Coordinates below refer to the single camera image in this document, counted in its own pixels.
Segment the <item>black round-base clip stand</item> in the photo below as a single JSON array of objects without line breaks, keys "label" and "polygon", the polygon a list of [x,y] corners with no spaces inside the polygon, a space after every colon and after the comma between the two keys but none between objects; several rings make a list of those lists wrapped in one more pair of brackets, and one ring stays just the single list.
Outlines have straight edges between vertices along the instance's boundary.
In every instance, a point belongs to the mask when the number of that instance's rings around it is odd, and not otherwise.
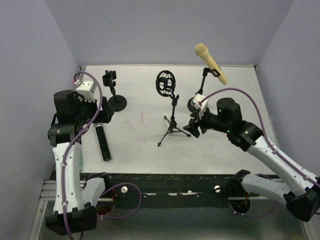
[{"label": "black round-base clip stand", "polygon": [[116,79],[117,74],[115,70],[105,70],[105,74],[102,76],[102,82],[105,87],[109,87],[112,97],[108,100],[108,105],[114,112],[120,112],[127,106],[127,100],[124,96],[116,94]]}]

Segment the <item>black microphone with silver grille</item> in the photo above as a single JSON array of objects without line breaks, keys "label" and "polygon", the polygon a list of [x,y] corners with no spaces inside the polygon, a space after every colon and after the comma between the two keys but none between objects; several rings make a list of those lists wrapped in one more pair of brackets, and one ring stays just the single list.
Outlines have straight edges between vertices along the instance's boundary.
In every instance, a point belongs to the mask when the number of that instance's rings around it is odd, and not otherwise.
[{"label": "black microphone with silver grille", "polygon": [[96,136],[98,139],[101,156],[104,162],[108,162],[112,159],[111,152],[108,146],[108,141],[104,131],[104,127],[101,123],[94,124]]}]

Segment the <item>mint green microphone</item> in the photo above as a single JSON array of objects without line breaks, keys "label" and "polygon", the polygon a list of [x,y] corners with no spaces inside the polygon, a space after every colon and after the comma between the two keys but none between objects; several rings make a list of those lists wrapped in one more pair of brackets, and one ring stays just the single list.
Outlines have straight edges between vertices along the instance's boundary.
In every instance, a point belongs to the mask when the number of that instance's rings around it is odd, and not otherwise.
[{"label": "mint green microphone", "polygon": [[83,154],[82,151],[80,151],[79,153],[79,171],[82,172],[83,171]]}]

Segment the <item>cream yellow microphone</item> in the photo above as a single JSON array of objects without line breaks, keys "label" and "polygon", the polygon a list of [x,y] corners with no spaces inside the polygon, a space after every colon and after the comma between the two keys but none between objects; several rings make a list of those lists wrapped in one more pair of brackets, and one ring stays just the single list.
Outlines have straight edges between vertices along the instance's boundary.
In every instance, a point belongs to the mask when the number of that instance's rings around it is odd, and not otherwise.
[{"label": "cream yellow microphone", "polygon": [[207,67],[210,69],[214,77],[216,77],[223,85],[227,85],[228,79],[226,75],[213,59],[208,48],[203,43],[198,43],[194,47],[194,51],[196,55],[206,63]]}]

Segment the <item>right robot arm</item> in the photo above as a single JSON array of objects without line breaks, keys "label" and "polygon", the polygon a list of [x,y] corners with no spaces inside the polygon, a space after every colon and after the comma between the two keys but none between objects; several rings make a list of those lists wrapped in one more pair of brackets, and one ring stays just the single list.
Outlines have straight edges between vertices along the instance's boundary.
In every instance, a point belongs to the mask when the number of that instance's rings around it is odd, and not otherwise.
[{"label": "right robot arm", "polygon": [[210,112],[208,101],[197,94],[190,103],[194,107],[184,130],[198,138],[207,130],[225,133],[236,147],[260,160],[281,179],[281,183],[263,179],[247,170],[233,176],[230,191],[241,196],[245,192],[274,200],[297,219],[308,222],[320,208],[320,178],[297,164],[265,136],[252,122],[243,120],[241,107],[232,98],[217,101],[217,114]]}]

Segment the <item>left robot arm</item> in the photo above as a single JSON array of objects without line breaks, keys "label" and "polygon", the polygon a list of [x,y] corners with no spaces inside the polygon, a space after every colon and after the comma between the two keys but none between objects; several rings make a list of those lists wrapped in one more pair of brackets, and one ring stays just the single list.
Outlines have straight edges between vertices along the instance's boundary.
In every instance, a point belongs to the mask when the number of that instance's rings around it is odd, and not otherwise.
[{"label": "left robot arm", "polygon": [[53,214],[45,218],[45,226],[59,236],[94,230],[97,226],[96,206],[99,198],[111,191],[105,172],[95,173],[81,187],[80,161],[84,126],[109,123],[114,114],[107,98],[100,102],[85,99],[84,94],[63,90],[53,95],[56,113],[47,136],[55,159],[56,194]]}]

